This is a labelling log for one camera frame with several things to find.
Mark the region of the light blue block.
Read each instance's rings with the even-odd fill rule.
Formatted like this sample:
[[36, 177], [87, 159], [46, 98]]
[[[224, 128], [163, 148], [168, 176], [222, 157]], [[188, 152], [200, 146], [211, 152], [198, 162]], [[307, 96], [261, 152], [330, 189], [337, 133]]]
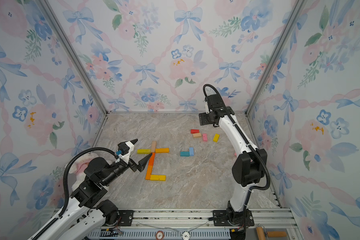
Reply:
[[190, 157], [194, 156], [195, 151], [194, 151], [193, 147], [189, 147], [189, 154], [190, 154]]

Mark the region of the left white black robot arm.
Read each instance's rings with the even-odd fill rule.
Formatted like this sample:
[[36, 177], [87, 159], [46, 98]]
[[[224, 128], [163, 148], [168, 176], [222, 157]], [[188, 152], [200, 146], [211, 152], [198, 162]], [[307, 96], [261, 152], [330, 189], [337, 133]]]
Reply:
[[[125, 171], [143, 172], [152, 154], [146, 155], [138, 163], [131, 158], [137, 139], [121, 142], [116, 152], [93, 147], [75, 155], [67, 164], [63, 174], [64, 205], [46, 224], [30, 238], [32, 240], [84, 240], [93, 230], [102, 226], [112, 228], [111, 234], [117, 233], [117, 226], [130, 226], [133, 211], [120, 211], [110, 200], [103, 197], [108, 192], [111, 182]], [[85, 178], [79, 186], [70, 192], [68, 175], [74, 163], [85, 154], [107, 152], [114, 157], [112, 164], [102, 157], [90, 161], [84, 170]]]

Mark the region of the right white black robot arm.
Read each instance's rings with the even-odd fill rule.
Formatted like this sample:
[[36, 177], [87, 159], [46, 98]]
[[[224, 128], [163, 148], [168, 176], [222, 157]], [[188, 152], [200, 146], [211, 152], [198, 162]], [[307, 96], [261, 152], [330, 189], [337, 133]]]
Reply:
[[199, 114], [200, 125], [213, 125], [227, 135], [236, 152], [232, 175], [236, 182], [228, 202], [226, 218], [233, 226], [244, 227], [249, 217], [248, 203], [254, 190], [267, 190], [270, 176], [266, 169], [267, 153], [259, 149], [245, 134], [230, 107], [225, 106], [218, 94], [205, 97], [206, 112]]

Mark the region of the amber yellow block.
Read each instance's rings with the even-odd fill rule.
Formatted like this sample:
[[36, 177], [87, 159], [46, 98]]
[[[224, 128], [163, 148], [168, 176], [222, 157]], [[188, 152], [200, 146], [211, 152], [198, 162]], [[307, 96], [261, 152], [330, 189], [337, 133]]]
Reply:
[[156, 154], [161, 154], [161, 153], [169, 153], [170, 149], [169, 148], [159, 148], [159, 149], [155, 149], [155, 153]]

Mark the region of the orange small block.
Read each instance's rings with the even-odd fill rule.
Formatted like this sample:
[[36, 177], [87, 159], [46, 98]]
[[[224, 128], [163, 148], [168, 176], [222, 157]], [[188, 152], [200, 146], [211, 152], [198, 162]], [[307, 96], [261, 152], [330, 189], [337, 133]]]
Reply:
[[146, 173], [146, 177], [145, 177], [146, 180], [150, 180], [150, 179], [151, 179], [152, 170], [153, 170], [153, 166], [152, 166], [152, 165], [148, 165], [147, 173]]

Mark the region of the lime yellow block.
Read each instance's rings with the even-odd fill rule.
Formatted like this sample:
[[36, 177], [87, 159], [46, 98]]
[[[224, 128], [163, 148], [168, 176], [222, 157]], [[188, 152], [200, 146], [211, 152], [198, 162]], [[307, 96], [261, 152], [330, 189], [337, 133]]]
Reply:
[[138, 149], [137, 150], [137, 154], [150, 154], [151, 150], [150, 149]]

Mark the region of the yellow long block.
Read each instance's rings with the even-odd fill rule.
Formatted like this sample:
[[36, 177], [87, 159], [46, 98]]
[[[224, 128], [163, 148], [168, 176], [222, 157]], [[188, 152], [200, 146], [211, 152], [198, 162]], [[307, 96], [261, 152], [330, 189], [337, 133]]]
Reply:
[[151, 175], [150, 181], [166, 181], [165, 175]]

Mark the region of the natural wood block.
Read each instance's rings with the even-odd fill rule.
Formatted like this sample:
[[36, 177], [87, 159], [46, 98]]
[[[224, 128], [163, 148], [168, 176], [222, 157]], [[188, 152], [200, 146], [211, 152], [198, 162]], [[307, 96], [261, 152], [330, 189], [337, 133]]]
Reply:
[[151, 152], [155, 153], [156, 152], [156, 147], [157, 147], [157, 142], [156, 141], [152, 141], [152, 145], [151, 145]]

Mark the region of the teal block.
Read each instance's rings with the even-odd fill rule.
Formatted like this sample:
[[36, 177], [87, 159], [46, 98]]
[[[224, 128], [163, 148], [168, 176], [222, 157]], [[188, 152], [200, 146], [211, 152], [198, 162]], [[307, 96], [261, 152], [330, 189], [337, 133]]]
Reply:
[[181, 157], [189, 157], [189, 156], [190, 156], [190, 152], [180, 152], [180, 156], [181, 156]]

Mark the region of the red-orange block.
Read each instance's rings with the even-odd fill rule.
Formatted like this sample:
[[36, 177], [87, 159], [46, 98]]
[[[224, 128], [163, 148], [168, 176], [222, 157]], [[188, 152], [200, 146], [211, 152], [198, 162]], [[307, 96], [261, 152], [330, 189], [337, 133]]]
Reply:
[[153, 166], [155, 161], [155, 153], [152, 153], [150, 159], [149, 159], [149, 166]]

